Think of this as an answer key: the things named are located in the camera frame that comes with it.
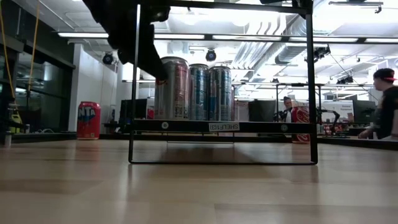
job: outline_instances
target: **blue can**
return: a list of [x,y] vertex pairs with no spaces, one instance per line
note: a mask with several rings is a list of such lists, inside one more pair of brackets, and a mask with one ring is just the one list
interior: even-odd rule
[[208,66],[203,64],[190,65],[190,74],[191,74],[190,120],[207,121]]
[[209,69],[209,121],[232,121],[231,69],[217,66]]

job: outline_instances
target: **black clothing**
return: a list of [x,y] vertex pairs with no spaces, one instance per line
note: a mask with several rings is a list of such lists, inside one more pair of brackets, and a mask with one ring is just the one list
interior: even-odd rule
[[375,127],[379,139],[391,135],[395,110],[398,110],[398,86],[384,91],[382,101],[377,107]]

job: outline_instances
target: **silver can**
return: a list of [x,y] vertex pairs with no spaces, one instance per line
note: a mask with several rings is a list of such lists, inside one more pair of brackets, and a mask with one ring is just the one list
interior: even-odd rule
[[190,74],[188,62],[179,57],[162,58],[169,77],[156,79],[155,119],[188,120],[190,111]]
[[217,66],[209,69],[209,120],[232,120],[231,69]]
[[207,65],[204,64],[190,65],[190,75],[191,75],[190,119],[194,121],[206,121],[208,119],[207,72],[208,72]]

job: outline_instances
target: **light wood floor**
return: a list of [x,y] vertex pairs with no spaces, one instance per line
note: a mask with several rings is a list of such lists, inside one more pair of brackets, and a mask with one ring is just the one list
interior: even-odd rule
[[[0,149],[0,223],[398,223],[398,152],[320,145],[317,166],[131,166],[127,146]],[[136,153],[146,161],[309,159],[308,146],[291,144],[137,142]]]

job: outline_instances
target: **person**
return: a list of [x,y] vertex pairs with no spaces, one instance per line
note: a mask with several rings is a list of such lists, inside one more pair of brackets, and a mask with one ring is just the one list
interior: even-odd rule
[[283,117],[282,120],[283,122],[292,122],[292,109],[293,109],[293,104],[292,104],[292,99],[290,97],[285,96],[284,97],[284,105],[285,105],[285,110],[283,112]]
[[376,132],[378,139],[398,140],[398,86],[394,86],[395,72],[390,68],[382,68],[373,75],[373,85],[382,91],[383,96],[376,110],[374,125],[359,134],[366,139]]

